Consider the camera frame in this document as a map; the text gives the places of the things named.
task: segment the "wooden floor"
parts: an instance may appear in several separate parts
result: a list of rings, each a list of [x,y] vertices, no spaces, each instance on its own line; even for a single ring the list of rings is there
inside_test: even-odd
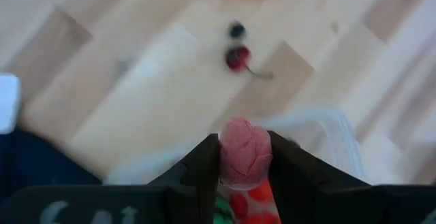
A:
[[[101,177],[199,142],[232,116],[327,104],[351,121],[371,182],[426,183],[436,176],[435,5],[0,0],[0,70],[22,81],[20,124]],[[227,70],[233,20],[248,30],[252,69],[275,80]]]

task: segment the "cherry stem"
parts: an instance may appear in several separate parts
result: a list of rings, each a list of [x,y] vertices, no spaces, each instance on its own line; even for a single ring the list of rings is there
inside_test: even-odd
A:
[[[253,74],[256,78],[263,78],[263,79],[273,79],[273,78],[275,78],[273,73],[255,73],[247,65],[245,66],[245,69],[247,71],[249,71],[251,74]]]

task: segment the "dark blue fabric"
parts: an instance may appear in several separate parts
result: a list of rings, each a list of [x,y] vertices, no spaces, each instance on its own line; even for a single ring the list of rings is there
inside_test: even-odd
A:
[[[100,185],[102,182],[32,133],[0,135],[0,206],[18,190],[37,185]]]

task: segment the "pink object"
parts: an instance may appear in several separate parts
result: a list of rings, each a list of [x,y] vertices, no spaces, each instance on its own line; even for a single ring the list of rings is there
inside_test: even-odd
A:
[[[268,175],[273,153],[271,138],[261,127],[252,127],[243,118],[230,121],[220,137],[223,184],[253,188]]]

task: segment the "clear plastic container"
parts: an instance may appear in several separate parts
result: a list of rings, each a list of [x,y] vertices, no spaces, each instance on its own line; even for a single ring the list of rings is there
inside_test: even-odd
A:
[[[293,139],[318,159],[367,180],[353,129],[338,110],[303,110],[251,123]]]

